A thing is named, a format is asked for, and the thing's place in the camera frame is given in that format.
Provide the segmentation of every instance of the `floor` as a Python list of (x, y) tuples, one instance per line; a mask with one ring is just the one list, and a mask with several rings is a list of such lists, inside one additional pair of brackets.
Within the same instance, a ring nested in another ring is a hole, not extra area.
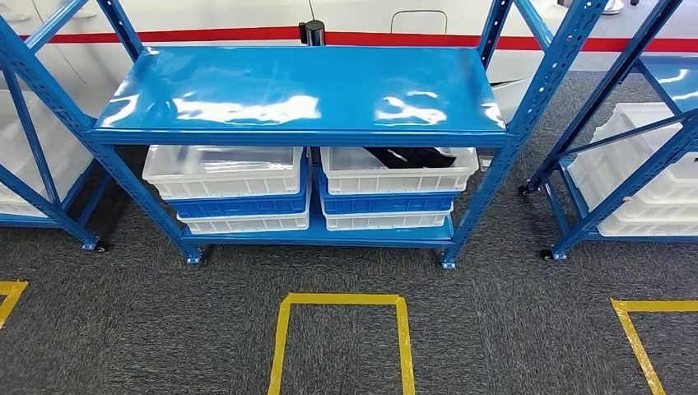
[[(405, 298), (417, 393), (649, 393), (610, 299), (698, 299), (698, 245), (589, 243), (544, 262), (551, 210), (515, 192), (601, 76), (569, 74), (454, 271), (431, 251), (303, 247), (216, 247), (187, 267), (117, 189), (92, 220), (109, 253), (1, 229), (0, 280), (29, 282), (0, 330), (2, 392), (265, 393), (284, 296), (347, 292)], [(587, 132), (619, 100), (655, 98), (630, 76)], [(632, 318), (667, 393), (698, 393), (698, 314)], [(394, 308), (291, 308), (282, 393), (401, 391)]]

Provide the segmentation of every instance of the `yellow floor tape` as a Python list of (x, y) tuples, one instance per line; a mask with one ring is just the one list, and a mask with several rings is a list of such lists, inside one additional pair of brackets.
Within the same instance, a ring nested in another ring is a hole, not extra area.
[(626, 331), (626, 336), (631, 344), (631, 348), (635, 353), (640, 368), (644, 372), (644, 377), (647, 379), (649, 389), (653, 395), (666, 395), (662, 384), (659, 382), (657, 372), (654, 371), (652, 363), (649, 362), (647, 352), (640, 342), (640, 337), (637, 335), (635, 326), (631, 321), (629, 313), (679, 313), (679, 312), (698, 312), (698, 300), (614, 300), (611, 299), (613, 308), (616, 310), (616, 315), (621, 321), (623, 330)]
[(403, 395), (415, 393), (414, 374), (412, 372), (412, 346), (410, 345), (410, 327), (407, 322), (407, 304), (400, 295), (372, 294), (288, 294), (279, 306), (277, 334), (274, 345), (274, 361), (269, 379), (268, 395), (278, 395), (282, 386), (282, 371), (288, 318), (292, 304), (379, 304), (394, 305), (398, 319), (398, 342), (400, 350), (400, 370), (403, 377)]
[(28, 284), (26, 281), (0, 281), (0, 295), (5, 296), (0, 302), (0, 329), (7, 321), (7, 317), (10, 316), (10, 312), (15, 308), (22, 291)]

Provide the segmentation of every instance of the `plastic storage bin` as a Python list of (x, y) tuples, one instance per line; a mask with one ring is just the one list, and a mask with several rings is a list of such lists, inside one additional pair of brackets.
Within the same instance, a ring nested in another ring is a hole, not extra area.
[[(569, 167), (570, 175), (589, 208), (598, 206), (624, 179), (617, 174), (617, 167), (608, 159), (612, 155), (600, 152), (594, 156), (579, 156)], [(692, 219), (698, 222), (698, 200), (646, 202), (643, 195), (638, 193), (627, 197), (615, 213), (628, 219)]]
[(323, 215), (328, 230), (373, 230), (395, 228), (426, 228), (442, 226), (446, 216), (454, 210), (451, 205), (445, 211), (404, 211), (404, 212), (370, 212), (361, 214), (329, 214)]
[(143, 179), (167, 199), (298, 193), (303, 147), (151, 146)]
[[(26, 108), (44, 147), (64, 143), (75, 137), (32, 92), (23, 92)], [(0, 164), (10, 171), (22, 167), (31, 158), (31, 149), (9, 91), (0, 90)]]
[(613, 213), (598, 225), (598, 233), (604, 236), (696, 236), (695, 221), (648, 221), (632, 219)]
[(300, 185), (292, 195), (243, 196), (219, 199), (165, 200), (177, 210), (180, 218), (206, 216), (249, 216), (294, 214), (305, 211), (305, 196), (309, 178), (308, 159), (300, 162)]
[(439, 148), (456, 156), (445, 169), (388, 169), (361, 147), (322, 147), (328, 192), (337, 194), (463, 191), (478, 169), (474, 148)]
[[(54, 130), (60, 127), (62, 125), (56, 124), (54, 125)], [(77, 179), (87, 170), (87, 167), (92, 162), (92, 154), (75, 139), (65, 140), (63, 144), (56, 143), (52, 146), (42, 146), (42, 149), (49, 164), (56, 192), (60, 199), (63, 200)], [(25, 158), (24, 165), (11, 171), (41, 196), (49, 199), (49, 194), (44, 186), (44, 181), (41, 179), (39, 168), (31, 154)], [(0, 201), (29, 204), (2, 184), (0, 184)]]
[[(671, 116), (661, 103), (619, 104), (606, 125), (598, 128), (593, 142)], [(570, 175), (590, 208), (649, 159), (679, 129), (674, 124), (580, 153)], [(688, 153), (644, 186), (619, 209), (625, 217), (683, 219), (698, 217), (698, 153)]]
[(196, 235), (219, 233), (247, 233), (305, 230), (310, 224), (310, 196), (312, 188), (305, 192), (305, 211), (295, 214), (274, 214), (261, 216), (209, 216), (203, 218), (182, 218), (189, 230)]
[(28, 202), (3, 202), (0, 201), (0, 214), (9, 214), (12, 216), (37, 216), (46, 218), (43, 212)]
[(365, 193), (331, 195), (324, 172), (318, 171), (318, 187), (328, 215), (364, 212), (446, 211), (460, 192)]
[[(92, 155), (36, 95), (31, 92), (23, 94), (56, 190), (60, 198), (64, 199), (92, 162)], [(0, 165), (44, 198), (49, 198), (9, 91), (0, 91)], [(0, 201), (29, 204), (2, 184)], [(10, 210), (0, 212), (15, 213)], [(43, 216), (38, 210), (33, 212), (34, 216)]]

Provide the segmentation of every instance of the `shelf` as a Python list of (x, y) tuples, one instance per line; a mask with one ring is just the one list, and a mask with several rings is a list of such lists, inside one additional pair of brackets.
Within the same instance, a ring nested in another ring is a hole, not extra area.
[(502, 146), (475, 49), (154, 47), (90, 131), (108, 144)]
[(439, 248), (452, 245), (454, 228), (450, 216), (440, 227), (339, 230), (330, 232), (320, 208), (317, 191), (310, 202), (310, 226), (307, 230), (287, 232), (253, 232), (217, 235), (192, 235), (184, 230), (183, 240), (195, 244), (299, 244), (355, 247)]
[(698, 109), (698, 56), (643, 56), (637, 67), (675, 114)]

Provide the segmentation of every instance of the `black cloth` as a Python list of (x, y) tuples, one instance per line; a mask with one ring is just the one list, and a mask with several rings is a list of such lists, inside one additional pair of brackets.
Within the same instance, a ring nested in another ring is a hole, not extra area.
[(455, 156), (435, 148), (365, 148), (389, 169), (419, 169), (450, 167)]

